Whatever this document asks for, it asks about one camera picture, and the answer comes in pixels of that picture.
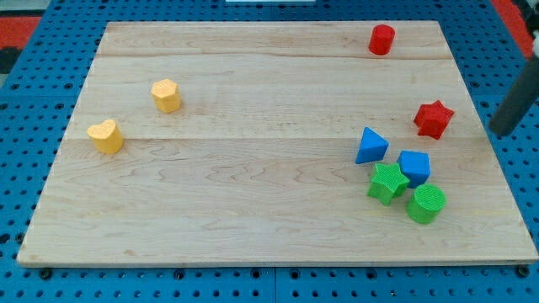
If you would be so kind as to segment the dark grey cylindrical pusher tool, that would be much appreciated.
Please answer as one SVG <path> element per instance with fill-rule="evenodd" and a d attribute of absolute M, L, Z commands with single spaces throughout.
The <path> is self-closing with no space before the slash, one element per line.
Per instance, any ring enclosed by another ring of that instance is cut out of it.
<path fill-rule="evenodd" d="M 510 135 L 538 99 L 538 56 L 532 55 L 488 123 L 498 136 Z"/>

